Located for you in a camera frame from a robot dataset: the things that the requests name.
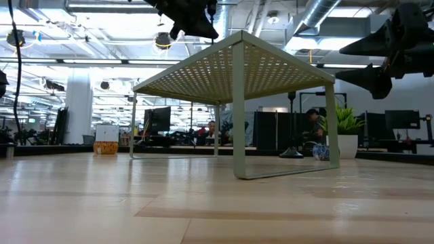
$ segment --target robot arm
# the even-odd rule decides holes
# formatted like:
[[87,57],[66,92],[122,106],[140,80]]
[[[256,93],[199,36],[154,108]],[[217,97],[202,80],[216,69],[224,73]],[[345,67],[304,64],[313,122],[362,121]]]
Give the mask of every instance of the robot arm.
[[401,4],[378,31],[339,50],[341,54],[385,57],[382,66],[342,71],[336,78],[370,91],[373,99],[383,99],[392,89],[392,77],[402,79],[410,73],[432,77],[434,30],[428,26],[432,12],[433,8],[423,12],[415,3]]
[[170,37],[176,39],[182,30],[185,35],[217,39],[218,33],[208,21],[205,8],[212,17],[216,13],[217,0],[144,0],[174,21]]

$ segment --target perforated tabletop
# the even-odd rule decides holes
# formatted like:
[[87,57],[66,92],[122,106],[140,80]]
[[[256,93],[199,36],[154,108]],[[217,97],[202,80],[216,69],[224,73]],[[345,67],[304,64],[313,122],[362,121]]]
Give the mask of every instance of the perforated tabletop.
[[[244,59],[233,59],[232,46],[241,42]],[[230,103],[233,82],[237,82],[232,79],[233,60],[244,62],[246,100],[334,82],[334,77],[322,70],[240,31],[147,79],[133,90],[204,104]]]

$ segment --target person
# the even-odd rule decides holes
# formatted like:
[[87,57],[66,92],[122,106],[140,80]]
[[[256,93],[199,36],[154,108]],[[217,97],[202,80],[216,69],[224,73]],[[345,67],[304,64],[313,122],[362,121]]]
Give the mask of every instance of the person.
[[323,123],[323,117],[319,115],[319,112],[314,108],[309,109],[306,112],[306,116],[308,117],[309,122],[313,124],[313,137],[315,141],[322,144],[325,143],[324,130],[321,126]]
[[208,135],[207,135],[207,137],[212,137],[214,135],[215,131],[216,131],[216,122],[215,121],[208,122]]
[[198,136],[202,136],[202,134],[205,133],[205,132],[206,132],[206,129],[205,129],[204,126],[202,126],[202,128],[201,128],[200,130],[197,131],[197,135],[198,135]]

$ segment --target black stand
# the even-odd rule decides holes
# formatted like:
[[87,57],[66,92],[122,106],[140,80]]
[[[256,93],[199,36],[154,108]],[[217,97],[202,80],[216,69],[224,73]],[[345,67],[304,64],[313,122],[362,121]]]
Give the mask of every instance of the black stand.
[[284,159],[302,159],[302,158],[304,158],[304,156],[301,153],[299,153],[296,150],[296,148],[294,147],[294,137],[293,137],[294,113],[292,110],[292,105],[293,105],[295,98],[296,98],[296,92],[289,92],[288,93],[288,99],[290,100],[290,104],[291,104],[290,147],[288,147],[288,149],[286,149],[285,152],[283,152],[279,155],[279,157],[284,158]]
[[431,145],[431,147],[434,147],[433,128],[431,127],[432,119],[433,119],[432,115],[425,115],[425,117],[420,118],[420,120],[427,122],[428,142]]

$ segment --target tripod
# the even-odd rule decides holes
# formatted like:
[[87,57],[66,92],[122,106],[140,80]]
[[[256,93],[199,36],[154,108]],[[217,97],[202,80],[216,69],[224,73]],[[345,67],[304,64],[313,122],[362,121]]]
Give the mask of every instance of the tripod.
[[294,113],[293,113],[293,103],[294,99],[296,98],[296,92],[288,92],[288,99],[290,100],[291,105],[291,123],[290,123],[290,146],[288,149],[286,149],[285,152],[281,153],[279,157],[285,158],[285,159],[302,159],[304,156],[297,152],[295,146],[294,146]]

